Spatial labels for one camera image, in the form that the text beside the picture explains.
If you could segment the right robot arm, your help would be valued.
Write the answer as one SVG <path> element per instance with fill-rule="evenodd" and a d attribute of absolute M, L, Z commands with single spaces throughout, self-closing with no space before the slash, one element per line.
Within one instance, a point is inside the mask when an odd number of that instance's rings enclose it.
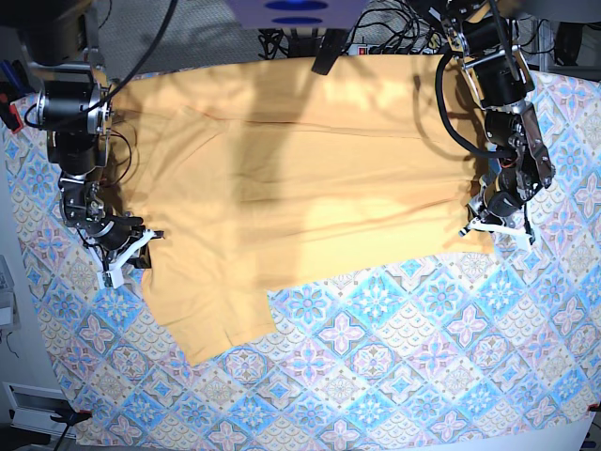
<path fill-rule="evenodd" d="M 148 244 L 162 232 L 103 198 L 109 162 L 112 95 L 100 51 L 93 1 L 52 1 L 20 29 L 30 70 L 41 80 L 32 124 L 47 134 L 47 157 L 59 166 L 60 211 L 98 267 L 104 288 L 124 283 L 123 267 L 150 267 Z"/>

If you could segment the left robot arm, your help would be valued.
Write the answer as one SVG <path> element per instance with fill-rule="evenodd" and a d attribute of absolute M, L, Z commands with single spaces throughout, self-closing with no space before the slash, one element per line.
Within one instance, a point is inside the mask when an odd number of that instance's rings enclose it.
<path fill-rule="evenodd" d="M 468 203 L 469 220 L 460 236 L 471 231 L 511 237 L 528 251 L 536 241 L 529 204 L 550 187 L 555 167 L 527 100 L 534 82 L 512 22 L 495 1 L 444 1 L 439 22 L 449 48 L 439 61 L 435 94 L 445 130 L 470 154 L 485 159 L 488 169 Z M 487 148 L 477 148 L 451 125 L 443 95 L 443 73 L 458 62 L 476 105 L 484 113 Z"/>

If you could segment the purple robot base plate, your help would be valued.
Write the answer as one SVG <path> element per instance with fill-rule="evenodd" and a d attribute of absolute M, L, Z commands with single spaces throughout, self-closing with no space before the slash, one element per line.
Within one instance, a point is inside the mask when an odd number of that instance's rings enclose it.
<path fill-rule="evenodd" d="M 366 8 L 364 0 L 227 0 L 244 29 L 313 27 L 348 29 Z"/>

